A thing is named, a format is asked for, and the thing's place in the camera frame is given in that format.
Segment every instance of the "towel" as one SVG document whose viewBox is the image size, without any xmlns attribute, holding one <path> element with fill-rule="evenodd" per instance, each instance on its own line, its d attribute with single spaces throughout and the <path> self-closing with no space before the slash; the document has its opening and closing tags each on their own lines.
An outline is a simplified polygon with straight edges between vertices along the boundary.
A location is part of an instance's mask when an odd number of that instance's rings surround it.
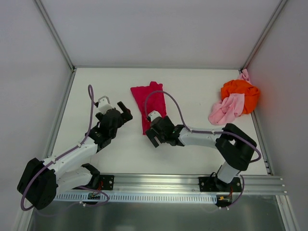
<svg viewBox="0 0 308 231">
<path fill-rule="evenodd" d="M 141 112 L 142 131 L 145 135 L 145 132 L 150 129 L 151 124 L 151 122 L 147 120 L 148 115 L 146 115 L 144 111 L 145 99 L 151 92 L 155 90 L 163 90 L 163 84 L 158 84 L 152 81 L 149 86 L 133 87 L 130 88 L 130 90 Z M 151 95 L 147 102 L 147 111 L 148 113 L 151 113 L 152 111 L 158 111 L 162 118 L 167 115 L 166 103 L 163 93 L 155 93 Z"/>
<path fill-rule="evenodd" d="M 247 69 L 244 69 L 237 79 L 245 80 L 246 82 L 251 84 Z"/>
</svg>

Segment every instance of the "crumpled cloth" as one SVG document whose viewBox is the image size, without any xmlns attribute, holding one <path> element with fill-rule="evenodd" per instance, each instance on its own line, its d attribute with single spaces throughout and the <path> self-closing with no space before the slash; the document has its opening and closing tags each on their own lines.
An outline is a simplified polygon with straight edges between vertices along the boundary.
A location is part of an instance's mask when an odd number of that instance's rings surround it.
<svg viewBox="0 0 308 231">
<path fill-rule="evenodd" d="M 212 107 L 208 120 L 213 125 L 231 123 L 241 114 L 251 113 L 257 106 L 260 91 L 251 84 L 244 69 L 237 80 L 231 80 L 221 88 L 221 100 Z"/>
<path fill-rule="evenodd" d="M 256 108 L 260 96 L 260 91 L 257 87 L 251 85 L 245 80 L 231 80 L 223 85 L 220 91 L 221 99 L 229 97 L 231 94 L 238 93 L 245 95 L 244 108 L 241 114 L 249 114 Z"/>
<path fill-rule="evenodd" d="M 145 99 L 151 92 L 155 90 L 163 90 L 163 84 L 158 84 L 152 81 L 149 86 L 133 87 L 130 88 L 130 90 L 141 112 L 142 131 L 145 135 L 146 130 L 150 129 L 151 124 L 151 122 L 147 120 L 148 115 L 146 115 L 144 111 Z M 148 113 L 151 113 L 152 111 L 158 111 L 162 118 L 167 115 L 166 103 L 163 93 L 159 92 L 150 96 L 147 102 L 147 111 Z"/>
<path fill-rule="evenodd" d="M 208 120 L 213 125 L 224 125 L 232 122 L 242 114 L 244 101 L 245 94 L 231 94 L 213 105 Z"/>
</svg>

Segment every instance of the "white wall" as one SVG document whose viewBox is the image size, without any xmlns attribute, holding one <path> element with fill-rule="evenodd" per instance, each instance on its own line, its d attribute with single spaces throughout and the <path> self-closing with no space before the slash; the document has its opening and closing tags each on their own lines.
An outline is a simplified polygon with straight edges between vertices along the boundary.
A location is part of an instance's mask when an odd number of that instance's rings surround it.
<svg viewBox="0 0 308 231">
<path fill-rule="evenodd" d="M 291 0 L 248 67 L 261 89 L 260 119 L 275 173 L 308 229 L 308 1 Z"/>
<path fill-rule="evenodd" d="M 280 0 L 43 0 L 74 65 L 239 69 Z"/>
<path fill-rule="evenodd" d="M 27 162 L 42 157 L 69 76 L 32 0 L 0 1 L 1 230 L 12 228 Z"/>
</svg>

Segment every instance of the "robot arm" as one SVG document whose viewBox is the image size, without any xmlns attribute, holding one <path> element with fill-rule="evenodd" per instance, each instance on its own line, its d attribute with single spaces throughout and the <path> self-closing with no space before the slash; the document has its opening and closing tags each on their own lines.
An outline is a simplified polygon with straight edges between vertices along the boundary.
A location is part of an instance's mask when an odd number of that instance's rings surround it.
<svg viewBox="0 0 308 231">
<path fill-rule="evenodd" d="M 172 146 L 200 145 L 219 150 L 226 161 L 215 177 L 218 189 L 224 190 L 240 171 L 247 170 L 254 153 L 254 149 L 249 145 L 233 136 L 224 134 L 224 132 L 236 134 L 253 146 L 257 146 L 254 140 L 234 124 L 213 129 L 211 133 L 192 133 L 184 125 L 174 126 L 168 116 L 162 118 L 157 111 L 150 113 L 149 118 L 151 119 L 151 127 L 146 131 L 146 135 L 155 147 L 159 146 L 158 140 L 160 143 L 169 143 Z M 191 130 L 208 131 L 209 129 L 192 128 Z"/>
<path fill-rule="evenodd" d="M 101 97 L 95 106 L 99 113 L 95 116 L 99 120 L 94 126 L 89 136 L 75 150 L 56 160 L 59 154 L 53 155 L 39 161 L 34 158 L 30 160 L 24 170 L 24 173 L 17 186 L 18 191 L 23 194 L 30 180 L 42 168 L 51 161 L 51 164 L 45 169 L 30 186 L 26 199 L 34 205 L 36 209 L 43 209 L 51 203 L 57 194 L 78 186 L 86 186 L 91 189 L 97 189 L 99 185 L 100 172 L 90 164 L 85 164 L 85 159 L 90 157 L 111 143 L 116 137 L 118 128 L 126 122 L 132 120 L 130 110 L 122 102 L 117 105 L 122 113 L 116 110 L 109 102 L 108 97 Z M 72 167 L 79 167 L 77 170 L 69 171 Z"/>
</svg>

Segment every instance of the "black bracket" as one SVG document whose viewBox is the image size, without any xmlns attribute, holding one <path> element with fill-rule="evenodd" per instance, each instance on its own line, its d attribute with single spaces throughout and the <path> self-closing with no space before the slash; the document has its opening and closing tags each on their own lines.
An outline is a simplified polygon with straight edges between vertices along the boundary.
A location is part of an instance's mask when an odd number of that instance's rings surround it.
<svg viewBox="0 0 308 231">
<path fill-rule="evenodd" d="M 225 189 L 218 189 L 214 177 L 199 177 L 199 188 L 201 192 L 214 192 L 214 193 L 229 193 L 232 187 L 234 193 L 242 191 L 241 180 L 239 177 L 234 177 Z"/>
<path fill-rule="evenodd" d="M 234 124 L 226 124 L 226 126 L 222 130 L 224 132 L 233 133 L 241 137 L 254 147 L 257 146 L 257 143 L 252 138 L 250 138 L 246 133 L 244 133 Z M 255 151 L 252 147 L 244 143 L 242 140 L 230 134 L 224 133 L 216 139 L 215 146 L 219 150 L 223 158 L 226 160 L 226 162 L 231 167 L 239 171 L 246 171 L 248 169 L 248 165 Z"/>
<path fill-rule="evenodd" d="M 100 175 L 100 181 L 103 182 L 102 190 L 111 191 L 114 189 L 115 176 L 114 175 Z"/>
</svg>

